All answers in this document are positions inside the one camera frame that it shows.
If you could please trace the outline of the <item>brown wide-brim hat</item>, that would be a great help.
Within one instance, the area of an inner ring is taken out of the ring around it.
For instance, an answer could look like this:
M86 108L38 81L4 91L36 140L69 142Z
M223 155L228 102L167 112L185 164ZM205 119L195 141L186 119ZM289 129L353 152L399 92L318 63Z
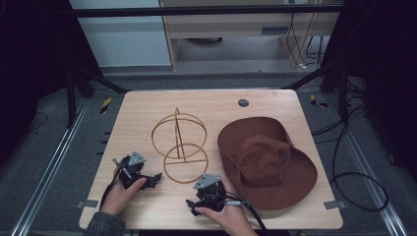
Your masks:
M283 125L273 118L233 121L220 131L217 145L229 181L256 209L292 207L316 185L315 164L292 144Z

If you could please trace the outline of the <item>black metal stand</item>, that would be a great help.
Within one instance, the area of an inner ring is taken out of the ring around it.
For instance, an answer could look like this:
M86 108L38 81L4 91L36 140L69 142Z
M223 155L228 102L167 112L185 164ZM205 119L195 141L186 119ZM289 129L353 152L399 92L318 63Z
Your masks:
M77 118L75 91L78 90L82 97L94 96L94 88L92 87L90 81L98 82L101 85L117 93L128 92L126 88L121 88L106 80L103 76L100 76L99 74L96 74L84 67L69 69L66 73L68 128L72 127L75 124Z
M289 86L283 87L283 89L296 90L312 81L315 78L324 77L320 90L324 93L332 92L335 88L338 88L338 114L341 121L344 124L348 123L348 111L347 111L347 70L341 63L326 63L321 68L308 74L298 82L295 82Z

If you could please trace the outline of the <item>aluminium floor rail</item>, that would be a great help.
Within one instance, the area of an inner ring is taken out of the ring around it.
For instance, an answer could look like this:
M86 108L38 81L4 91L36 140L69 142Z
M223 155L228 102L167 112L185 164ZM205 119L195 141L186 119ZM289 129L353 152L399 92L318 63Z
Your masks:
M66 156L68 148L70 147L74 137L79 130L79 127L86 114L88 105L89 100L82 98L80 101L80 106L76 110L76 117L73 124L65 130L65 133L58 147L54 151L45 171L43 172L41 179L39 180L27 206L25 207L25 210L13 227L10 236L27 236L29 233L30 227L32 226L32 223L46 198L50 186L54 181L58 170L60 169L61 163Z
M353 132L349 130L348 125L344 125L342 130L343 138L345 139L351 152L351 156L358 168L358 172L364 175L368 192L371 195L373 203L378 209L378 213L381 215L389 234L391 236L409 236L402 220L390 202L388 194L384 192L378 175L366 159L365 154L361 150Z

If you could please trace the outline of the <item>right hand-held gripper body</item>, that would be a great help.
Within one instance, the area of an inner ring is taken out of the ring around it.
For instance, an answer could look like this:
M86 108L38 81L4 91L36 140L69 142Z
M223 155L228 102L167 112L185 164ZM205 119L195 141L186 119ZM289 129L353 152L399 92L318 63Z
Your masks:
M198 202L192 203L192 210L196 207L207 207L214 211L222 211L226 198L226 191L218 175L204 173L194 185L197 190Z

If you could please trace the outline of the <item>yellow black striped tape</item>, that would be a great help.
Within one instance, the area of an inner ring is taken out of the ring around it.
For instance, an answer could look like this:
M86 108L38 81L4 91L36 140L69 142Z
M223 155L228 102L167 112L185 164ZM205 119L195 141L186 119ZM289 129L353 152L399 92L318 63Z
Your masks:
M328 105L325 102L318 102L314 94L310 94L310 102L318 107L327 108Z
M106 97L104 99L104 101L102 103L102 106L100 108L100 111L99 111L100 114L105 114L106 113L106 111L107 111L107 109L108 109L108 107L111 103L111 100L112 100L112 97Z

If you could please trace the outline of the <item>gold wire hat stand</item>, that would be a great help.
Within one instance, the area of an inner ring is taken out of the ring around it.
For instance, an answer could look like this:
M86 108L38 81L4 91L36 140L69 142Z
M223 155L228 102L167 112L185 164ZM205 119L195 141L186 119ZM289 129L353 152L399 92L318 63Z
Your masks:
M173 182L195 182L208 170L209 157L204 150L208 130L197 116L176 107L173 114L155 124L150 136L154 150L163 157L163 171Z

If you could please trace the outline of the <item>person's right hand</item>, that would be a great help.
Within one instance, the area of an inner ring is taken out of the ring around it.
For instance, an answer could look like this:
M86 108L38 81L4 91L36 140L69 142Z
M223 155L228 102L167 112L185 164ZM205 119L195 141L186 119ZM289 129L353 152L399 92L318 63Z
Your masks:
M222 211L196 207L195 211L216 222L229 236L258 236L241 206L225 205Z

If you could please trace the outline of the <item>light wooden desk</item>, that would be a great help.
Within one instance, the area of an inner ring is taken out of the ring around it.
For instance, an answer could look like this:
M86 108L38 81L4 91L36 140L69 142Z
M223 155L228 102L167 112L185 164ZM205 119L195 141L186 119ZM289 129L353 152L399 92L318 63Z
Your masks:
M344 0L158 0L162 7L337 4ZM169 46L183 38L270 35L280 38L290 64L307 63L308 41L332 34L338 13L165 16Z

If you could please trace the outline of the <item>black horizontal frame bar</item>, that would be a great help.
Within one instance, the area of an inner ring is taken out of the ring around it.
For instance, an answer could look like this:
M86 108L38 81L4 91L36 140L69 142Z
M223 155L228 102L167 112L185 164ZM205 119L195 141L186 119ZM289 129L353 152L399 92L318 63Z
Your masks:
M200 6L126 9L82 9L72 10L69 12L69 15L73 15L77 18L199 16L236 14L334 13L341 12L344 9L345 6L343 4Z

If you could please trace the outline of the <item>white cabinet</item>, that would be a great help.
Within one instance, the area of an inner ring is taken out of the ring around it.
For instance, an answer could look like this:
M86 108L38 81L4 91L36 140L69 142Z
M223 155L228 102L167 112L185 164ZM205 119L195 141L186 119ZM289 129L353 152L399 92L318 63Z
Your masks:
M70 0L74 10L159 7L158 0ZM170 66L162 17L79 18L101 68Z

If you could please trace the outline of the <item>person's left hand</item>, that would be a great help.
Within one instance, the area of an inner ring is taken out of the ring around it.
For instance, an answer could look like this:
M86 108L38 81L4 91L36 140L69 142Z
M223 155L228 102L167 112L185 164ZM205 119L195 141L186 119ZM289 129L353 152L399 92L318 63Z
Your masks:
M141 187L146 181L146 178L141 178L128 189L125 189L123 184L119 181L119 174L116 174L116 180L109 190L104 203L101 205L100 211L114 216L119 215L129 201L141 190Z

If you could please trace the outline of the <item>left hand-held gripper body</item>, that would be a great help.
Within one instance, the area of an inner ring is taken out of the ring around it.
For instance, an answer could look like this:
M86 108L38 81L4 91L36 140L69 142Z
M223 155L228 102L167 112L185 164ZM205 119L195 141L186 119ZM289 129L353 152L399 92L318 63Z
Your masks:
M133 150L130 155L125 156L120 162L113 159L118 168L118 177L125 189L142 178L141 170L147 159Z

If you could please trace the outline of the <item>black curtain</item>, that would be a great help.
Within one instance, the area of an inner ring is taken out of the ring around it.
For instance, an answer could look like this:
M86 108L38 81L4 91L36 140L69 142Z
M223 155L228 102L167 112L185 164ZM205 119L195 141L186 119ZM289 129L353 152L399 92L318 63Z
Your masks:
M365 80L371 117L417 181L417 0L344 0L325 60Z
M79 21L48 14L71 8L69 0L0 0L0 166L68 71L101 74Z

